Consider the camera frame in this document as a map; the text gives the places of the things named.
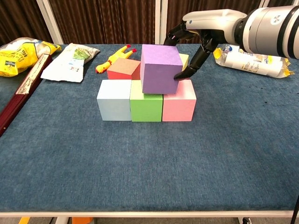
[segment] green cube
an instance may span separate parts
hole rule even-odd
[[[163,96],[142,93],[140,80],[132,80],[130,105],[133,122],[160,122],[162,120]]]

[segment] brown curtain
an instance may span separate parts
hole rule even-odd
[[[268,7],[290,6],[292,2],[292,0],[270,0]]]
[[[64,43],[154,43],[155,0],[50,0]]]
[[[0,45],[19,37],[52,42],[36,0],[1,0],[0,15]]]
[[[189,12],[228,8],[248,14],[253,9],[258,8],[259,4],[260,0],[168,0],[167,33],[178,25],[183,16]],[[199,43],[199,38],[181,41],[181,43]]]

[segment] blue tabletop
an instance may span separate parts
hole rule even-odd
[[[107,74],[95,67],[122,45],[91,46],[101,53],[82,83],[43,80],[0,138],[0,211],[293,209],[297,61],[295,75],[275,79],[210,56],[192,77],[192,122],[103,122],[96,96]]]

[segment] floor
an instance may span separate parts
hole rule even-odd
[[[0,224],[18,224],[19,218],[0,218]],[[28,224],[55,224],[56,219],[33,217]],[[289,224],[290,218],[252,218],[252,224]],[[237,218],[96,218],[94,224],[239,224]]]

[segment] purple cube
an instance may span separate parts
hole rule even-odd
[[[140,64],[142,92],[175,94],[178,81],[173,78],[182,68],[183,63],[176,47],[143,44]]]

